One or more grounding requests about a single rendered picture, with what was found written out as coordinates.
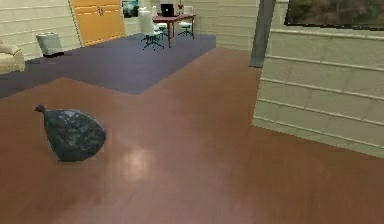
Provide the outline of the dark framed wall picture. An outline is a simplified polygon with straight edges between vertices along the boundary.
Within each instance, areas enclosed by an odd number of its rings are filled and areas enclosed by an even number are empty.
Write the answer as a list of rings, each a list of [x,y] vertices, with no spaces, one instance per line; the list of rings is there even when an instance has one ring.
[[[122,11],[125,18],[138,16],[138,0],[122,0]]]

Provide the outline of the black garbage bag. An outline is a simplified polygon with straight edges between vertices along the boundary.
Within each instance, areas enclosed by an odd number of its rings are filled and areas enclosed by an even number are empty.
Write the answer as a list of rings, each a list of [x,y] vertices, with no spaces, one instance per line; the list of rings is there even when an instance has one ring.
[[[48,109],[35,107],[43,115],[48,145],[60,162],[84,161],[104,145],[105,128],[91,115],[77,109]]]

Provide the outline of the black laptop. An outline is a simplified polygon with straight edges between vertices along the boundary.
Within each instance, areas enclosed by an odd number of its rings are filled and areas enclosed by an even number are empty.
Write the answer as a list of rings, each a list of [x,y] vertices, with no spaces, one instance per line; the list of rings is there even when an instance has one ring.
[[[172,4],[161,4],[161,14],[163,17],[174,17],[174,6]]]

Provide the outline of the red-brown table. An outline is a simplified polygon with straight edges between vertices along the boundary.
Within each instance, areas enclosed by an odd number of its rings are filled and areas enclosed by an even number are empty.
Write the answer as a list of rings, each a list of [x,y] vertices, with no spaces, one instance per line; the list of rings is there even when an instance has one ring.
[[[195,16],[190,14],[182,14],[176,17],[155,16],[152,18],[154,23],[167,24],[168,47],[171,47],[171,38],[174,36],[174,24],[182,20],[190,20],[191,22],[194,22],[194,19],[195,19]]]

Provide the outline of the white office chair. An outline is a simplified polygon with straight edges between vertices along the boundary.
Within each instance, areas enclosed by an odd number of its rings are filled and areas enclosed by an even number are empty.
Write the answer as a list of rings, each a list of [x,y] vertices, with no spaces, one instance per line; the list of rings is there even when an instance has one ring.
[[[163,48],[163,45],[159,43],[161,31],[156,30],[151,12],[148,10],[140,10],[138,15],[140,31],[144,35],[146,45],[144,48],[152,47],[155,50],[156,46]]]

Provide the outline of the framed landscape picture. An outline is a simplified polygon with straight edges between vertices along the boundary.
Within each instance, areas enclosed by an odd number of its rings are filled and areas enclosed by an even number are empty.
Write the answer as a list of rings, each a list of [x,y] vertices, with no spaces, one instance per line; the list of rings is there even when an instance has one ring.
[[[384,0],[289,0],[284,24],[384,31]]]

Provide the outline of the grey waste bin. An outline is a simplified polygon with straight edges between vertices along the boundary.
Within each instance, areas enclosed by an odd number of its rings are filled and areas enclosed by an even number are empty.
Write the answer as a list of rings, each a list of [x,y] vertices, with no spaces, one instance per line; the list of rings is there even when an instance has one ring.
[[[59,35],[55,32],[37,33],[35,35],[44,56],[63,53]]]

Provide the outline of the orange room door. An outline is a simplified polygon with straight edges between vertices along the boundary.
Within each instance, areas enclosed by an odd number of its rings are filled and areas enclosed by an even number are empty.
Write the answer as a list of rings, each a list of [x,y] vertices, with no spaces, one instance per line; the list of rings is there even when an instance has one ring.
[[[121,0],[70,0],[83,46],[125,36]],[[103,9],[99,15],[98,7]]]

